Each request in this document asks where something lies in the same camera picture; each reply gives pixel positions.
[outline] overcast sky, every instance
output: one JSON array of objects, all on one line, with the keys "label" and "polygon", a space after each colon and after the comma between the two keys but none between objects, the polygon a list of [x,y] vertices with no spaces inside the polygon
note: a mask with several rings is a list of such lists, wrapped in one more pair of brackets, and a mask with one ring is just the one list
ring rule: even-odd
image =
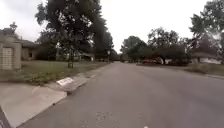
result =
[{"label": "overcast sky", "polygon": [[[43,29],[34,18],[42,0],[0,0],[0,29],[13,21],[16,32],[24,39],[35,41]],[[153,28],[175,30],[182,37],[191,37],[190,17],[199,14],[207,0],[101,0],[103,16],[111,32],[116,51],[125,38],[139,36],[147,41]]]}]

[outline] curb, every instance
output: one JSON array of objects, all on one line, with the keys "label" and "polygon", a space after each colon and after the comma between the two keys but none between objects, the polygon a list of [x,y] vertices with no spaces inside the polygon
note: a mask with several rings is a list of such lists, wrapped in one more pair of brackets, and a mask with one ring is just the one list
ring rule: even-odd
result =
[{"label": "curb", "polygon": [[[76,85],[75,88],[72,88],[71,90],[67,90],[67,91],[65,91],[65,90],[64,90],[64,91],[63,91],[63,90],[57,90],[56,88],[52,88],[52,87],[50,87],[50,86],[48,86],[48,85],[45,85],[46,88],[49,88],[49,89],[52,89],[52,90],[55,90],[55,91],[61,91],[61,92],[64,92],[64,93],[65,93],[65,96],[64,96],[63,98],[61,98],[60,100],[55,101],[54,103],[52,103],[51,105],[49,105],[48,107],[46,107],[45,109],[43,109],[41,112],[37,113],[35,116],[29,118],[27,121],[34,119],[36,116],[38,116],[38,115],[41,114],[42,112],[44,112],[44,111],[46,111],[47,109],[49,109],[49,108],[51,108],[51,107],[57,105],[57,103],[61,102],[63,99],[65,99],[65,98],[67,98],[68,96],[74,94],[80,87],[86,85],[86,83],[87,83],[88,81],[90,81],[91,79],[97,77],[97,76],[102,72],[102,70],[105,70],[105,69],[106,69],[107,66],[104,66],[104,67],[101,67],[101,68],[98,68],[98,69],[95,69],[95,70],[90,71],[90,72],[94,72],[93,75],[90,75],[88,78],[86,78],[85,81],[79,83],[78,85]],[[19,128],[19,127],[23,126],[27,121],[21,123],[20,125],[16,126],[15,128]]]},{"label": "curb", "polygon": [[224,80],[224,77],[223,77],[223,76],[216,76],[216,75],[209,75],[209,74],[206,74],[205,76],[207,76],[207,77],[211,77],[211,78],[215,78],[215,79],[221,79],[221,80]]}]

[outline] house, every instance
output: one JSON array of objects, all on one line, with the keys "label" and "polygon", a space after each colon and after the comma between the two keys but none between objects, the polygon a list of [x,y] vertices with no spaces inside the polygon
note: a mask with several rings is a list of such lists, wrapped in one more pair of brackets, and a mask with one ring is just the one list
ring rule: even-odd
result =
[{"label": "house", "polygon": [[22,60],[35,60],[38,44],[35,44],[28,40],[22,40],[21,45],[22,45],[21,59]]},{"label": "house", "polygon": [[192,63],[198,64],[198,63],[209,63],[209,64],[221,64],[222,63],[222,57],[212,55],[209,53],[204,52],[196,52],[192,55]]}]

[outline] asphalt road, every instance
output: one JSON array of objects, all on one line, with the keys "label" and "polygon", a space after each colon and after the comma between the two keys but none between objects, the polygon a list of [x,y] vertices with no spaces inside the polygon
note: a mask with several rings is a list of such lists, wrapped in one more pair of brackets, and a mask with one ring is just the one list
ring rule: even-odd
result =
[{"label": "asphalt road", "polygon": [[223,128],[224,80],[115,63],[20,128]]}]

